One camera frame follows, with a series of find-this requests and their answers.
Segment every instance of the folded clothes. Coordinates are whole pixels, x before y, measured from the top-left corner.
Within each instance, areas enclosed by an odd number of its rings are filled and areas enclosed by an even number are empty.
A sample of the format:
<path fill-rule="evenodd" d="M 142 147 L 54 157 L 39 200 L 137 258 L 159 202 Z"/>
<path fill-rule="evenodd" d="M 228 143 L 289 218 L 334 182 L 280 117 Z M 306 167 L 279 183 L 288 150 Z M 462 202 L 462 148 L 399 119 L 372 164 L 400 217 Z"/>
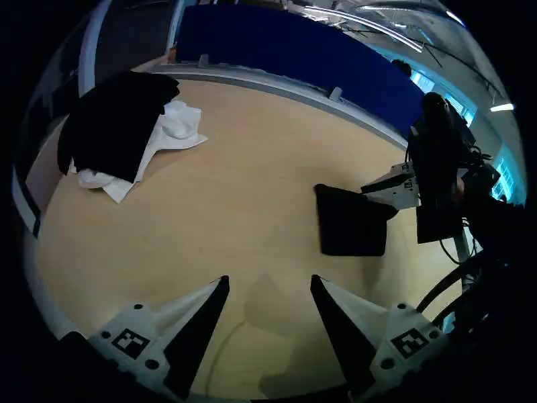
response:
<path fill-rule="evenodd" d="M 160 115 L 151 133 L 147 147 L 140 161 L 135 182 L 140 182 L 151 158 L 159 150 L 185 150 L 205 142 L 207 137 L 197 132 L 201 119 L 201 110 L 188 107 L 182 101 L 173 101 L 165 105 L 164 115 Z M 74 164 L 73 173 L 77 172 Z M 83 169 L 79 172 L 79 185 L 87 189 L 102 187 L 109 196 L 119 203 L 134 186 L 120 178 L 106 173 Z"/>
<path fill-rule="evenodd" d="M 126 71 L 99 84 L 79 99 L 63 126 L 60 171 L 66 175 L 73 161 L 77 171 L 134 183 L 155 123 L 178 94 L 177 81 L 158 74 Z"/>

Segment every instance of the table surface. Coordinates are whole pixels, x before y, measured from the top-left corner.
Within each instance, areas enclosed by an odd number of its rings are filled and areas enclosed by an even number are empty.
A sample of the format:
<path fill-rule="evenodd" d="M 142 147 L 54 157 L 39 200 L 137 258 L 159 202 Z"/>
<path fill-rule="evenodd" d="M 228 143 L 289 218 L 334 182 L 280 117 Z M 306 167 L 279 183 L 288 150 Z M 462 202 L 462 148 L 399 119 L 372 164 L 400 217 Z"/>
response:
<path fill-rule="evenodd" d="M 276 95 L 201 81 L 179 88 L 202 109 L 209 140 L 158 153 L 119 205 L 63 178 L 38 243 L 46 287 L 89 337 L 132 302 L 159 306 L 227 274 L 230 294 L 194 392 L 278 398 L 344 383 L 311 275 L 382 306 L 416 306 L 454 265 L 437 242 L 417 245 L 413 209 L 389 221 L 383 257 L 321 254 L 312 188 L 359 191 L 403 151 Z M 458 293 L 450 288 L 426 316 Z"/>

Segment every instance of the black square cloth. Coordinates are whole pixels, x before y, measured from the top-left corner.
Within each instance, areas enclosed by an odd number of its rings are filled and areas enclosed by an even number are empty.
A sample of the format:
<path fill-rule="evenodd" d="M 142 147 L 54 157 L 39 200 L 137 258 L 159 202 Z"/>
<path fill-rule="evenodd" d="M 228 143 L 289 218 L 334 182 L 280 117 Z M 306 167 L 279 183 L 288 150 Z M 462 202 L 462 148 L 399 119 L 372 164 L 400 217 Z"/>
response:
<path fill-rule="evenodd" d="M 92 169 L 136 178 L 140 161 L 164 105 L 179 94 L 177 81 L 159 74 L 118 73 L 81 97 L 58 141 L 58 167 L 67 175 Z"/>
<path fill-rule="evenodd" d="M 314 189 L 321 252 L 331 256 L 384 255 L 386 222 L 397 209 L 349 190 L 322 184 Z"/>

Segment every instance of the white towel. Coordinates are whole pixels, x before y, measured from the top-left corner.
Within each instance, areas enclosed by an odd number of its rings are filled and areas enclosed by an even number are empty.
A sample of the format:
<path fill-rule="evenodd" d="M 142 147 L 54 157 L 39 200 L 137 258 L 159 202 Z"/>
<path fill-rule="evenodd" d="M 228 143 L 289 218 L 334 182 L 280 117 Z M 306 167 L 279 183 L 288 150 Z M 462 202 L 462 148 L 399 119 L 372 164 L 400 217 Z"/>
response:
<path fill-rule="evenodd" d="M 144 176 L 149 161 L 159 150 L 185 150 L 205 142 L 207 137 L 197 132 L 201 119 L 201 109 L 187 106 L 181 101 L 172 101 L 164 106 L 164 115 L 160 115 L 156 121 L 153 132 L 140 161 L 135 182 L 140 182 Z M 71 162 L 71 171 L 76 169 Z M 87 189 L 103 190 L 116 202 L 119 203 L 134 186 L 133 183 L 124 181 L 102 172 L 84 169 L 79 172 L 79 185 Z"/>

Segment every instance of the blue divider panel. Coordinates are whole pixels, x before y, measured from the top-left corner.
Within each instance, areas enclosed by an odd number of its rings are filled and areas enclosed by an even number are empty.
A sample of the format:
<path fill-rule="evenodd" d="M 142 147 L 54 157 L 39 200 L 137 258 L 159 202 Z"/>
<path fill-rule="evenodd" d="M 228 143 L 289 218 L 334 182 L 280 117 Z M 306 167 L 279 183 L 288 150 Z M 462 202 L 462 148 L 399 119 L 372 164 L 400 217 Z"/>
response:
<path fill-rule="evenodd" d="M 185 9 L 177 60 L 230 63 L 331 90 L 405 137 L 421 112 L 422 90 L 380 54 L 339 29 L 286 11 L 241 5 Z"/>

